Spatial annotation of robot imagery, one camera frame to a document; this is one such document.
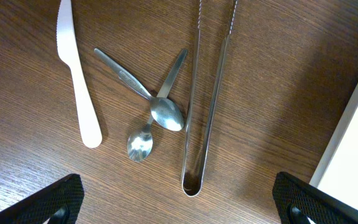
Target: tongs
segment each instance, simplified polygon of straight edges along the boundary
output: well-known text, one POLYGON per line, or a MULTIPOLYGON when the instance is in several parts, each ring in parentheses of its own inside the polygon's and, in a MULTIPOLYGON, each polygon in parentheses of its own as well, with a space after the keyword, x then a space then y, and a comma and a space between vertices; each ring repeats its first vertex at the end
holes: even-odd
POLYGON ((212 93, 211 103, 209 104, 208 120, 206 122, 201 157, 197 160, 197 165, 195 166, 194 173, 196 175, 192 176, 191 172, 186 172, 186 155, 187 155, 189 139, 190 139, 190 127, 191 127, 191 119, 192 119, 192 114, 193 114, 193 100, 194 100, 194 92, 195 92, 195 86, 196 86, 196 74, 197 74, 197 66, 198 66, 198 50, 200 48, 200 35, 201 35, 200 20, 201 20, 202 0, 200 0, 200 4, 198 7, 198 19, 197 19, 197 26, 196 26, 196 32, 195 32, 195 43, 194 43, 194 52, 193 52, 193 72, 192 72, 192 76, 191 76, 191 91, 190 91, 189 107, 188 107, 188 112, 187 112, 187 120, 186 120, 186 125, 185 125, 185 131, 186 131, 185 150, 183 151, 183 163, 182 163, 182 170, 181 170, 181 187, 182 187, 184 193, 187 194, 187 196, 189 196, 189 197, 197 196, 200 193, 201 188, 203 186, 206 155, 207 155, 208 147, 209 147, 209 137, 211 136, 212 125, 213 125, 214 114, 215 114, 215 107, 216 107, 216 100, 219 95, 219 89, 220 89, 221 80, 223 77, 223 67, 224 67, 224 63, 226 61, 226 50, 227 50, 227 46, 229 45, 231 32, 233 30, 233 21, 234 21, 234 15, 236 13, 237 2, 238 2, 238 0, 234 0, 234 2, 233 2, 231 20, 230 20, 230 23, 229 23, 229 26, 227 29, 227 34, 222 41, 221 52, 220 52, 219 61, 218 61, 218 68, 216 70, 214 90, 212 93))

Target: knife handle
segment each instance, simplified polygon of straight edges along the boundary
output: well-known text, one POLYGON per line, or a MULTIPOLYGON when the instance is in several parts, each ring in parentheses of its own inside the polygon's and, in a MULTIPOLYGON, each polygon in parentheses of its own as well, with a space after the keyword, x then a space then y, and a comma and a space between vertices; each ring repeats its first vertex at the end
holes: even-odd
POLYGON ((75 101, 77 106, 78 123, 80 124, 81 138, 89 148, 98 147, 102 142, 98 118, 94 112, 91 97, 86 87, 80 59, 70 65, 73 77, 75 101))

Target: knife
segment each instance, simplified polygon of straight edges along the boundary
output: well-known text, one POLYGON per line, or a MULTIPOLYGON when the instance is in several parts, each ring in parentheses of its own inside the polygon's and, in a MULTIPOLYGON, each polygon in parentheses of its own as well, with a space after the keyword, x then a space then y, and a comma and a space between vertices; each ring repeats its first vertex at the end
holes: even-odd
POLYGON ((102 134, 81 68, 80 56, 78 55, 75 41, 71 0, 62 0, 60 2, 57 16, 56 41, 59 57, 69 66, 73 77, 82 141, 86 147, 97 147, 102 142, 102 134))

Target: tabletop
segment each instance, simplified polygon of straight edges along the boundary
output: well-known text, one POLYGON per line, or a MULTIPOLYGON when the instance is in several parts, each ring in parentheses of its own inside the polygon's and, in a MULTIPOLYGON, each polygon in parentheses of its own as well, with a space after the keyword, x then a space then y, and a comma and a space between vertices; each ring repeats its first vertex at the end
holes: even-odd
MULTIPOLYGON (((189 160, 201 149, 231 1, 203 1, 189 160)), ((59 1, 0 1, 0 211, 70 173, 78 223, 279 223, 275 175, 308 182, 358 81, 358 2, 240 0, 204 185, 180 182, 185 132, 152 125, 146 160, 128 158, 149 103, 95 56, 100 48, 153 95, 182 48, 169 98, 186 118, 197 1, 72 2, 83 73, 103 134, 82 143, 69 68, 59 59, 59 1)))

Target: silver spoon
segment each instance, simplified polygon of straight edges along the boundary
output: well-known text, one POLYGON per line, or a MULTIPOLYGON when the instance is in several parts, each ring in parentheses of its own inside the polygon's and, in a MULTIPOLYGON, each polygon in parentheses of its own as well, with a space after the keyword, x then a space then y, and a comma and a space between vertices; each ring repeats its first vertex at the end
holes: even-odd
POLYGON ((183 128, 183 116, 181 115, 179 107, 172 100, 169 100, 166 97, 152 96, 146 88, 125 68, 120 66, 101 50, 94 49, 94 52, 118 74, 118 77, 123 82, 125 82, 140 96, 143 96, 150 101, 152 117, 159 125, 171 131, 180 131, 183 128))
MULTIPOLYGON (((172 69, 170 70, 167 79, 165 79, 157 97, 168 96, 169 91, 171 90, 171 87, 173 85, 173 82, 175 81, 175 78, 179 72, 179 69, 186 58, 186 55, 187 55, 187 50, 182 49, 177 58, 177 61, 173 65, 172 69)), ((140 162, 144 160, 152 150, 153 137, 150 130, 152 123, 153 123, 153 116, 150 116, 148 122, 143 128, 134 131, 129 136, 128 143, 127 143, 128 156, 130 159, 132 159, 135 162, 140 162)))

